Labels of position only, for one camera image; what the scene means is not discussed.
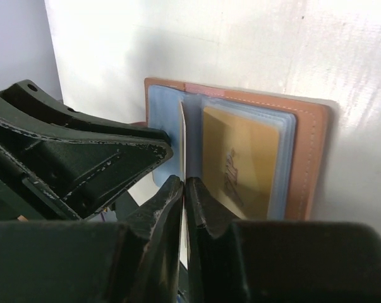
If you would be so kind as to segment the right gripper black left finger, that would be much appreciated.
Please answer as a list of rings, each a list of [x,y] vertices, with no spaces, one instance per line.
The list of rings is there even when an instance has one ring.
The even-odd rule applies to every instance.
[[[175,302],[183,183],[124,222],[0,222],[0,302]]]

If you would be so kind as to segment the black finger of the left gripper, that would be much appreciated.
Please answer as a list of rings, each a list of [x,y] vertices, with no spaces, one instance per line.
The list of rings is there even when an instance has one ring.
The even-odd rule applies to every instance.
[[[84,220],[169,160],[161,130],[77,112],[23,80],[0,91],[0,220]]]

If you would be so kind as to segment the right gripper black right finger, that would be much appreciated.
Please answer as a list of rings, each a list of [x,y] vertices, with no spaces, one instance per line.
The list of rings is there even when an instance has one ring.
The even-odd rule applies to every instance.
[[[381,302],[381,237],[364,224],[241,220],[186,181],[190,302]]]

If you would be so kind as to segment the brown leather card holder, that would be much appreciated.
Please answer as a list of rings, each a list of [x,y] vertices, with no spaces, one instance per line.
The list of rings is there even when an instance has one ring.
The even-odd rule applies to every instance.
[[[161,85],[188,93],[201,93],[230,102],[283,110],[296,116],[293,161],[291,165],[285,218],[307,220],[315,196],[321,162],[324,154],[331,108],[315,103],[312,99],[270,95],[268,93],[243,92],[229,88],[217,88],[183,81],[161,78],[145,78],[145,106],[148,109],[148,88]]]

